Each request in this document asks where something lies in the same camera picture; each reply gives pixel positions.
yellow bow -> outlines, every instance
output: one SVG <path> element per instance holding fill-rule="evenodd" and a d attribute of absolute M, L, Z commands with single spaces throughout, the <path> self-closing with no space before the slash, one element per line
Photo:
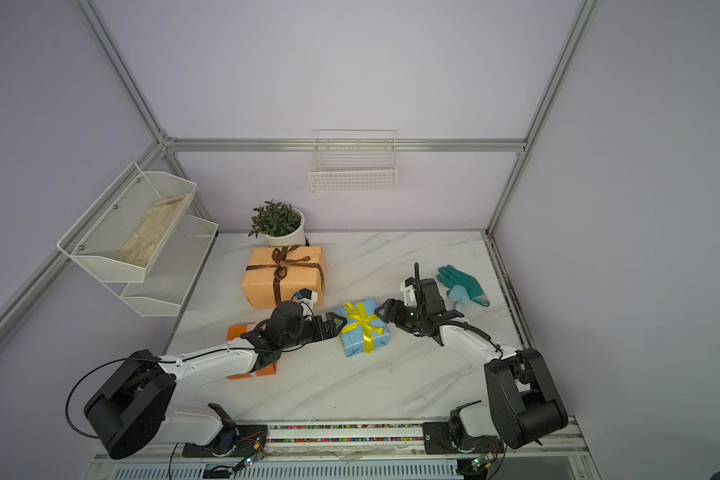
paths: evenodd
<path fill-rule="evenodd" d="M 371 316 L 366 316 L 365 306 L 361 302 L 357 304 L 356 308 L 350 302 L 346 302 L 344 304 L 344 310 L 346 310 L 348 313 L 346 317 L 350 320 L 356 320 L 356 322 L 345 326 L 342 329 L 342 334 L 346 332 L 351 332 L 357 327 L 362 326 L 362 339 L 363 345 L 365 347 L 365 353 L 372 352 L 373 333 L 376 332 L 379 335 L 384 335 L 384 327 L 371 325 L 372 321 L 379 320 L 379 318 L 375 314 L 371 314 Z"/>

orange gift box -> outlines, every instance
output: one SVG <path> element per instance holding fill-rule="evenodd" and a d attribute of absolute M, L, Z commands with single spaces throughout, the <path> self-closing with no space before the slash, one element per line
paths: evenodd
<path fill-rule="evenodd" d="M 274 308 L 303 288 L 317 292 L 322 305 L 325 274 L 321 246 L 254 248 L 240 286 L 253 308 Z"/>
<path fill-rule="evenodd" d="M 248 331 L 249 325 L 232 325 L 230 329 L 226 332 L 226 339 L 227 340 L 234 340 L 243 333 Z M 230 380 L 234 379 L 247 379 L 252 376 L 266 376 L 266 375 L 275 375 L 277 373 L 277 362 L 274 362 L 271 365 L 268 365 L 264 367 L 261 370 L 256 370 L 255 372 L 250 373 L 243 373 L 242 375 L 232 375 L 228 376 L 227 378 Z"/>

wire basket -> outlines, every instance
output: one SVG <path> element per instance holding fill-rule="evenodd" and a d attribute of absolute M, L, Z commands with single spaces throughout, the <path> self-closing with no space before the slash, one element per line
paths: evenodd
<path fill-rule="evenodd" d="M 379 132 L 389 136 L 390 133 L 390 130 L 360 131 L 366 135 Z M 397 182 L 394 138 L 315 139 L 312 165 L 309 168 L 312 192 L 329 194 L 390 191 L 397 187 Z"/>
<path fill-rule="evenodd" d="M 74 250 L 67 252 L 60 243 L 58 245 L 75 263 L 102 283 L 144 282 L 163 251 L 166 239 L 171 237 L 195 197 L 197 185 L 189 180 L 165 172 L 145 172 L 136 164 L 129 166 L 129 169 L 133 168 L 136 169 L 135 177 Z M 186 199 L 162 237 L 155 240 L 154 252 L 144 266 L 117 259 L 120 248 L 139 227 L 148 208 L 161 198 L 184 194 L 187 195 Z"/>
<path fill-rule="evenodd" d="M 143 283 L 128 283 L 118 296 L 140 316 L 177 316 L 190 294 L 219 225 L 184 215 Z"/>

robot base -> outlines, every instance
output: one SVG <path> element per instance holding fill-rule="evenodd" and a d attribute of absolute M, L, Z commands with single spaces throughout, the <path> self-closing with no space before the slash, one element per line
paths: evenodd
<path fill-rule="evenodd" d="M 498 437 L 473 437 L 474 444 L 469 449 L 459 450 L 454 446 L 453 435 L 447 422 L 426 422 L 424 430 L 424 451 L 435 455 L 442 453 L 502 453 L 504 444 Z"/>
<path fill-rule="evenodd" d="M 184 458 L 248 458 L 254 453 L 253 446 L 255 445 L 253 440 L 256 440 L 261 444 L 262 447 L 266 446 L 266 436 L 269 429 L 266 425 L 238 425 L 238 440 L 240 444 L 239 448 L 233 450 L 228 456 L 216 457 L 208 449 L 209 446 L 195 445 L 194 443 L 187 443 L 184 445 L 184 450 L 181 455 Z M 240 438 L 250 437 L 250 440 L 245 440 L 240 443 Z"/>

gift box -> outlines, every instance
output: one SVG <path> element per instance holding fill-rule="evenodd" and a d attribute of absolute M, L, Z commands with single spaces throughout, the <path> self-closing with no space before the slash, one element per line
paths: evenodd
<path fill-rule="evenodd" d="M 253 308 L 280 306 L 303 288 L 318 293 L 322 305 L 326 291 L 326 262 L 321 246 L 254 248 L 240 285 Z"/>
<path fill-rule="evenodd" d="M 374 299 L 355 305 L 347 302 L 343 308 L 334 310 L 336 315 L 347 319 L 347 325 L 339 335 L 347 358 L 363 352 L 370 353 L 389 341 L 389 329 L 386 323 L 374 314 L 374 310 Z"/>
<path fill-rule="evenodd" d="M 255 324 L 251 325 L 232 325 L 230 329 L 226 332 L 226 339 L 227 340 L 234 340 L 243 333 L 249 331 L 251 328 L 256 326 Z M 228 376 L 227 378 L 230 380 L 234 379 L 247 379 L 252 376 L 267 376 L 267 375 L 275 375 L 277 373 L 277 362 L 274 362 L 271 365 L 268 365 L 264 367 L 263 369 L 256 370 L 255 372 L 250 373 L 243 373 L 242 375 L 232 375 Z"/>

